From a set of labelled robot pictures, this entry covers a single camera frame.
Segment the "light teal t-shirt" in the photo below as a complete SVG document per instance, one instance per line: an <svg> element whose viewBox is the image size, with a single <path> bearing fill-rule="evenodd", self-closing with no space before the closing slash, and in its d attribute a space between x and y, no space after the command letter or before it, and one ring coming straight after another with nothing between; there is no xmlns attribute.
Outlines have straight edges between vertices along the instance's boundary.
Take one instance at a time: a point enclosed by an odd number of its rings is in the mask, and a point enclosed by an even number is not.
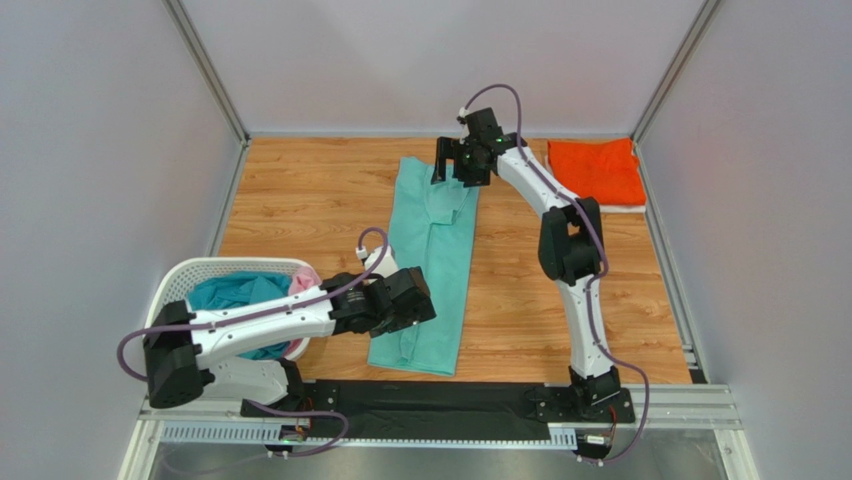
<svg viewBox="0 0 852 480"><path fill-rule="evenodd" d="M434 167L400 159L388 238L400 267L419 267L436 317L370 342L367 362L380 368L452 377L467 306L479 190L448 178L431 182Z"/></svg>

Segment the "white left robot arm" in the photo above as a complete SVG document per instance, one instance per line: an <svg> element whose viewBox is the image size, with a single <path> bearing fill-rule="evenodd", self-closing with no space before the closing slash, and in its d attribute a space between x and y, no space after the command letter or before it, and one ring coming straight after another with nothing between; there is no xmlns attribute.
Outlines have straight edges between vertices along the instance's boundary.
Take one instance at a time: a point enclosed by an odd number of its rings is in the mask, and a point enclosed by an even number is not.
<svg viewBox="0 0 852 480"><path fill-rule="evenodd" d="M299 294L239 308L193 311L172 301L143 340L149 404L168 409L208 396L271 405L296 396L294 362L250 361L244 353L343 333L378 337L436 316L418 267L364 280L339 273Z"/></svg>

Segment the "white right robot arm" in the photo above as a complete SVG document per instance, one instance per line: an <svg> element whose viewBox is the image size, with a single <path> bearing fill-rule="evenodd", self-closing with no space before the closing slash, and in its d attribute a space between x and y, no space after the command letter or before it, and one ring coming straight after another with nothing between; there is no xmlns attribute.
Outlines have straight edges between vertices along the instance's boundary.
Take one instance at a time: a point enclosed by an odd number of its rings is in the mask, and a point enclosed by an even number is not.
<svg viewBox="0 0 852 480"><path fill-rule="evenodd" d="M462 109L457 121L462 136L437 141L432 181L484 187L498 176L530 205L540 219L539 264L559 290L570 331L570 405L587 419L611 414L621 381L600 303L606 260L598 202L560 185L518 134L503 131L492 109Z"/></svg>

